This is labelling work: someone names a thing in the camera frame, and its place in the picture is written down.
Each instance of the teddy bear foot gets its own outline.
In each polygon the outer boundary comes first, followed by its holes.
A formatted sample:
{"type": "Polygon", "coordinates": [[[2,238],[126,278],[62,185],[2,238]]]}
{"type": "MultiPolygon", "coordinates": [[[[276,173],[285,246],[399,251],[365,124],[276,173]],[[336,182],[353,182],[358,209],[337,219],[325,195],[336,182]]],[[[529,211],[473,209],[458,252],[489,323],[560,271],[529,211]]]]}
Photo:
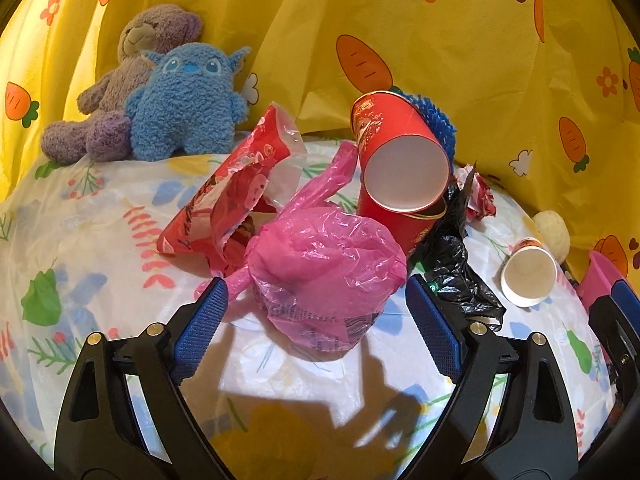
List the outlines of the teddy bear foot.
{"type": "Polygon", "coordinates": [[[86,133],[86,122],[56,121],[44,129],[40,147],[58,164],[75,164],[86,155],[86,133]]]}
{"type": "Polygon", "coordinates": [[[92,124],[86,152],[95,162],[123,160],[131,153],[131,119],[124,112],[105,112],[92,124]]]}

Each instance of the plush toy eye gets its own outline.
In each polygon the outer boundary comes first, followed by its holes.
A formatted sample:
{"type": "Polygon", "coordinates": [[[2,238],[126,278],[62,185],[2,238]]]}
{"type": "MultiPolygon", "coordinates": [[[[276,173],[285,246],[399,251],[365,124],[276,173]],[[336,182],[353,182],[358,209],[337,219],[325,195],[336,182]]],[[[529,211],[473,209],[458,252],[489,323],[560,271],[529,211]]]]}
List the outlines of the plush toy eye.
{"type": "Polygon", "coordinates": [[[167,72],[175,72],[176,70],[178,70],[178,67],[180,66],[180,60],[177,57],[172,57],[168,63],[164,66],[164,68],[162,69],[162,71],[164,73],[167,72]]]}
{"type": "Polygon", "coordinates": [[[207,72],[211,74],[219,74],[222,71],[220,62],[217,59],[212,59],[207,63],[207,72]]]}

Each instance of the cream colored ball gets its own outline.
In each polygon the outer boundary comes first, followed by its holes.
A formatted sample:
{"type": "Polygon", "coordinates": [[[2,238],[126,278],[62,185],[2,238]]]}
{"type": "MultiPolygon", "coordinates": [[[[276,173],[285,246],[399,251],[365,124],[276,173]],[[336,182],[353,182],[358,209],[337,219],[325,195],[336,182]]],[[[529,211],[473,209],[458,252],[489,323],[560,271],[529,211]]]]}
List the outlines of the cream colored ball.
{"type": "Polygon", "coordinates": [[[555,211],[541,211],[533,217],[533,222],[544,238],[544,242],[558,263],[562,264],[569,255],[571,237],[562,217],[555,211]]]}

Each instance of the tied pink bag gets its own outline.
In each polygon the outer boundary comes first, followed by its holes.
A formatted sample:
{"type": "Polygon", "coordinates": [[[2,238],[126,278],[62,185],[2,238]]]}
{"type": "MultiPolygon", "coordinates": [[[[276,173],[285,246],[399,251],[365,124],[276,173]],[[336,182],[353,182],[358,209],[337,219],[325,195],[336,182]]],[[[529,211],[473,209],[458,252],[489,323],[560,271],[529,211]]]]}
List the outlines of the tied pink bag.
{"type": "Polygon", "coordinates": [[[244,267],[226,279],[230,301],[254,286],[269,320],[294,343],[321,351],[353,348],[406,281],[406,259],[389,230],[326,200],[350,183],[356,146],[341,144],[249,241],[244,267]]]}

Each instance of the purple teddy bear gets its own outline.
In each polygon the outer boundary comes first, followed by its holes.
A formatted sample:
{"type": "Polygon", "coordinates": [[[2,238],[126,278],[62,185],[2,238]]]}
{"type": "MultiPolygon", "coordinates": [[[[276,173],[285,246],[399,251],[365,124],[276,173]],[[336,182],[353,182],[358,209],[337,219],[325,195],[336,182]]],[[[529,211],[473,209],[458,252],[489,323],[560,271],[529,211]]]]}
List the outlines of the purple teddy bear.
{"type": "Polygon", "coordinates": [[[73,164],[88,154],[96,162],[122,160],[131,152],[131,120],[124,103],[131,92],[145,85],[151,67],[143,50],[166,54],[198,39],[202,20],[172,4],[140,12],[120,35],[119,67],[78,96],[78,109],[90,116],[81,122],[56,121],[42,134],[45,155],[59,164],[73,164]]]}

